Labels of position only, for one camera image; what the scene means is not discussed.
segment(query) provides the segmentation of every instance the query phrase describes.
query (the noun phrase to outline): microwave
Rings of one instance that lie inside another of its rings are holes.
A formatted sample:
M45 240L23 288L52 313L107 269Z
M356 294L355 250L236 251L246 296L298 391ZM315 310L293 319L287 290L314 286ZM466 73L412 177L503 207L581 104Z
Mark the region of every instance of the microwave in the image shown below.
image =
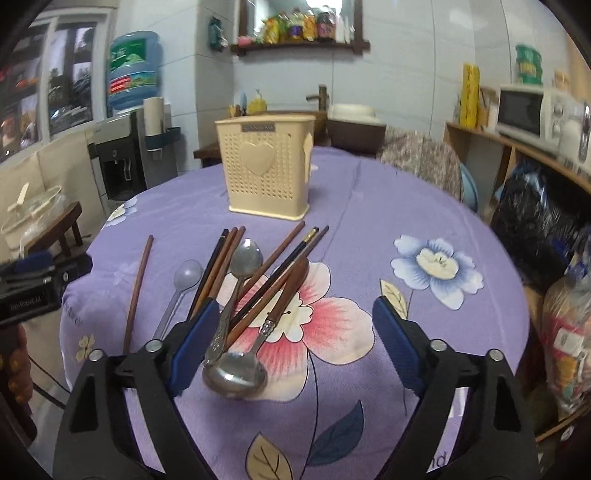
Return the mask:
M502 85L496 131L558 154L564 120L575 100L567 92L537 85Z

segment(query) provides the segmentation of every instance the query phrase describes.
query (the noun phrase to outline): pink flower print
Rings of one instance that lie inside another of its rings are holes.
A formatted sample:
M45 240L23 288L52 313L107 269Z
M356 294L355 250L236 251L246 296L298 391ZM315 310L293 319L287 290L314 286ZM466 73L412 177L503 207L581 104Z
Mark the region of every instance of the pink flower print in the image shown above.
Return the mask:
M236 311L265 283L263 276L238 303ZM217 301L229 300L236 278L228 274ZM330 270L324 263L310 263L304 284L291 299L281 320L258 353L268 373L268 384L253 400L291 401L303 390L308 376L308 350L324 362L346 365L364 357L374 345L369 313L352 300L325 297L330 287ZM252 321L230 351L245 352L282 290Z

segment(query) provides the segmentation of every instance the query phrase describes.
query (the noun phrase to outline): yellow container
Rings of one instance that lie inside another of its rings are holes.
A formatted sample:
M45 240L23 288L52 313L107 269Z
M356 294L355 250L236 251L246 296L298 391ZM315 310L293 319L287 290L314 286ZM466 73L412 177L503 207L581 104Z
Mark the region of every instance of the yellow container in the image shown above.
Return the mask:
M300 220L308 211L313 115L216 122L232 212Z
M480 69L471 63L464 64L462 84L462 108L460 125L476 128L478 120L478 91L480 86Z

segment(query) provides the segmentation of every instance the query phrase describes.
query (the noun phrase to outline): floral pattern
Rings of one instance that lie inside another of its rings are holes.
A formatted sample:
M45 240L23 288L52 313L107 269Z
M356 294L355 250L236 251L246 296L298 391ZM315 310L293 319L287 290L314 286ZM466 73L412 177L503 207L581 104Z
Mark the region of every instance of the floral pattern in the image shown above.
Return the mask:
M237 310L267 280L263 275L238 303ZM236 278L228 274L217 301L229 300ZM374 331L369 313L352 300L325 297L330 287L330 270L324 263L310 263L304 284L291 299L279 324L263 344L258 359L268 373L265 389L254 399L290 401L304 388L308 376L308 350L322 361L346 365L364 357L374 345ZM259 333L267 314L279 300L280 290L249 328L230 348L245 352Z
M138 198L135 196L132 199L127 200L123 205L119 205L110 217L107 219L105 226L118 225L125 220L129 215L138 211L135 207Z
M91 335L90 337L84 335L80 341L78 342L78 346L80 350L76 354L76 361L81 364L84 360L88 358L88 355L91 351L94 350L95 345L95 336Z
M402 255L391 262L394 275L415 290L430 288L435 298L452 310L462 306L464 292L474 295L484 287L471 257L454 251L443 238L424 242L402 235L394 245Z

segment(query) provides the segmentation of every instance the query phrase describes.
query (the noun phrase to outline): blue flower print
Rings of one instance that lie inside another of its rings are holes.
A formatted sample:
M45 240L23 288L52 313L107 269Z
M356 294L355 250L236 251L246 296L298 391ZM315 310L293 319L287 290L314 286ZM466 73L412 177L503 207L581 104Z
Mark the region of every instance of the blue flower print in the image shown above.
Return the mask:
M394 245L402 255L390 263L394 275L415 290L431 288L435 298L449 309L462 306L464 292L474 295L484 287L471 257L454 252L443 238L424 242L402 235Z

